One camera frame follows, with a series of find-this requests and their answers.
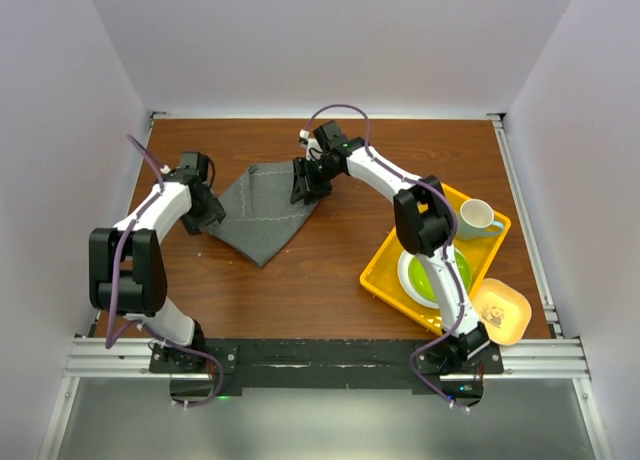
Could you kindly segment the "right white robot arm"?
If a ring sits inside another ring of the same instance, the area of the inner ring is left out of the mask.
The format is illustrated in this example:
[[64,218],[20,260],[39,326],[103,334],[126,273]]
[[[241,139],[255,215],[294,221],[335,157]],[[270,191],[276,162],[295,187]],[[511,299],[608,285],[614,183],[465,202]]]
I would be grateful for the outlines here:
[[299,144],[305,155],[293,161],[291,201],[309,203],[328,196],[331,181],[340,174],[366,183],[389,200],[396,236],[423,267],[440,310],[442,336],[431,348],[452,370],[469,372],[490,340],[459,273],[453,245],[457,217],[440,181],[399,169],[359,137],[321,140],[303,130]]

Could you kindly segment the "grey cloth napkin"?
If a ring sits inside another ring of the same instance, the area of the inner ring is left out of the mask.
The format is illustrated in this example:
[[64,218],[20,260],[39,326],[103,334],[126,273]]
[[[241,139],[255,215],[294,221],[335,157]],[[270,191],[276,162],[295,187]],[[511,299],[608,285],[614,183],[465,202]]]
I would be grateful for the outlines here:
[[219,197],[226,216],[209,225],[208,233],[264,267],[315,208],[313,203],[290,202],[293,181],[290,161],[250,166]]

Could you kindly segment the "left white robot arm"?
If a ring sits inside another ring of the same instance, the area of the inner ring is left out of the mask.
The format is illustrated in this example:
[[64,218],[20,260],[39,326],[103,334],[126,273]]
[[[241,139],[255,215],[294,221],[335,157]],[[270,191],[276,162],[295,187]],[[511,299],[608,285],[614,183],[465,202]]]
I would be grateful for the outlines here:
[[169,299],[161,243],[178,221],[197,235],[224,217],[207,183],[160,182],[126,218],[91,232],[89,297],[94,308],[108,313],[107,349],[136,326],[172,350],[173,362],[183,371],[222,371],[219,360],[207,352],[199,324]]

